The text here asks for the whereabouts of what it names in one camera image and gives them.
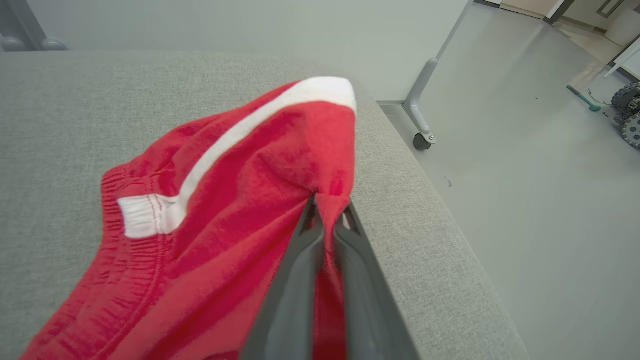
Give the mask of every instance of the green tool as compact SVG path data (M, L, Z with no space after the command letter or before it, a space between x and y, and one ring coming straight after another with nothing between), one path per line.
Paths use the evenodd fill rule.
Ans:
M574 93L575 95L578 95L578 97L581 98L582 101L584 101L587 104L589 104L589 110L591 110L593 112L598 112L598 111L602 110L602 106L598 106L598 105L592 104L591 101L587 100L587 98L584 97L584 95L580 94L580 92L578 90L574 89L573 86L567 85L566 88L571 90L571 92Z

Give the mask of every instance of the red fabric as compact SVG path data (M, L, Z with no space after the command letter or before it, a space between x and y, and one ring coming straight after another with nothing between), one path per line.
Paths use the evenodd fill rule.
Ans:
M313 193L327 234L316 285L314 357L345 357L331 235L353 187L351 108L306 102L268 118L209 169L186 218L169 234L126 237L117 203L178 195L212 144L293 85L180 126L104 175L97 256L22 359L235 359Z

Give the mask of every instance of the black caster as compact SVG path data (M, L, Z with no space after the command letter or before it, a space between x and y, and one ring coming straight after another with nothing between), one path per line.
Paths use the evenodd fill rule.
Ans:
M421 133L417 133L413 138L413 147L420 151L424 151L431 147L431 143L427 142Z

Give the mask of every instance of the cable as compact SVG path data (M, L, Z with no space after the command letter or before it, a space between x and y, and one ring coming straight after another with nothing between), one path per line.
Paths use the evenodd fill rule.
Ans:
M596 98L595 98L595 97L593 97L593 94L591 93L591 89L587 89L587 92L589 93L589 96L591 96L591 98L592 98L595 102L597 102L598 104L611 105L611 104L607 104L606 102L600 102L600 101L597 101L597 100L596 100Z

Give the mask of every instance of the gray fabric surface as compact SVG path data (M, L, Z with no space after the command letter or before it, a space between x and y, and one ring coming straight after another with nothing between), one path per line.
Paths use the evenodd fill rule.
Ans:
M210 53L0 54L0 358L20 356L91 263L106 170L175 126L319 74L336 73ZM356 89L353 201L421 355L526 359L451 214Z

